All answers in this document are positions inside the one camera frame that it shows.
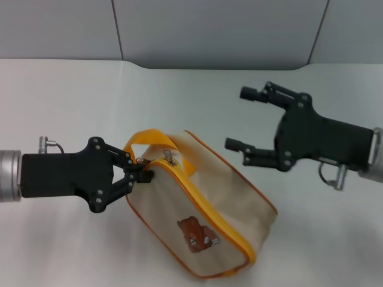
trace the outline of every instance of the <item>cable connector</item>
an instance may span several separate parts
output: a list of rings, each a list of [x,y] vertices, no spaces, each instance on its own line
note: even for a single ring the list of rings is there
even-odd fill
[[[62,146],[60,144],[58,144],[55,141],[48,140],[48,137],[46,137],[46,136],[40,136],[39,145],[38,145],[38,153],[39,154],[46,154],[48,146],[56,146],[60,149],[61,153],[64,154],[64,149],[62,148]]]

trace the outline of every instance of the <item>gray wall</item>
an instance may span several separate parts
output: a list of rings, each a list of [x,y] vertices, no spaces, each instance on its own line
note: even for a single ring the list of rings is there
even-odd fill
[[[296,69],[326,0],[114,0],[124,60],[148,68]]]
[[[327,11],[326,4],[1,0],[0,58],[123,59],[173,69],[383,63],[383,2],[330,0]]]
[[[0,57],[121,60],[110,0],[1,0]]]
[[[330,0],[312,63],[383,63],[383,1]]]

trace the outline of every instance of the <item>zipper pouch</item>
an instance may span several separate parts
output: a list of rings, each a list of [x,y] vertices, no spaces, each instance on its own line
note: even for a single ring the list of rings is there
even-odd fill
[[[168,251],[193,275],[233,275],[253,265],[277,211],[233,166],[190,132],[135,134],[149,145],[138,159],[154,172],[127,202]]]

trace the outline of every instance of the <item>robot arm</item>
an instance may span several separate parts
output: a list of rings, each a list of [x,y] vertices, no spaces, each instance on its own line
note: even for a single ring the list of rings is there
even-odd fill
[[[61,154],[47,154],[47,146],[58,146]],[[124,178],[113,183],[113,166]],[[92,212],[132,192],[134,183],[150,182],[153,172],[143,171],[144,163],[134,163],[130,154],[107,145],[102,138],[90,138],[75,154],[41,137],[39,154],[0,151],[0,202],[22,197],[80,196]]]
[[[245,166],[260,166],[288,172],[301,158],[320,161],[321,179],[342,190],[347,170],[383,182],[382,129],[366,129],[318,115],[312,97],[296,93],[271,82],[262,91],[243,87],[240,98],[271,103],[286,112],[274,139],[274,149],[257,149],[234,139],[226,139],[226,148],[241,151]],[[337,166],[338,176],[327,181],[321,174],[324,163]]]

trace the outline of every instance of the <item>yellow zipper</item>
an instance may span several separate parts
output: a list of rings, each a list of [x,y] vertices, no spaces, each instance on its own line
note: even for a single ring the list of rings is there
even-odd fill
[[[177,161],[173,160],[175,165],[171,164],[166,159],[154,160],[149,163],[145,169],[148,169],[152,165],[165,166],[165,169],[169,170],[183,185],[184,191],[187,192],[196,204],[202,209],[202,212],[206,215],[206,218],[217,227],[224,235],[229,237],[231,242],[235,246],[238,245],[245,255],[247,261],[252,264],[256,261],[256,254],[253,247],[244,239],[238,232],[236,232],[208,203],[204,196],[197,190],[197,188],[190,182],[188,177],[183,173],[180,165]]]

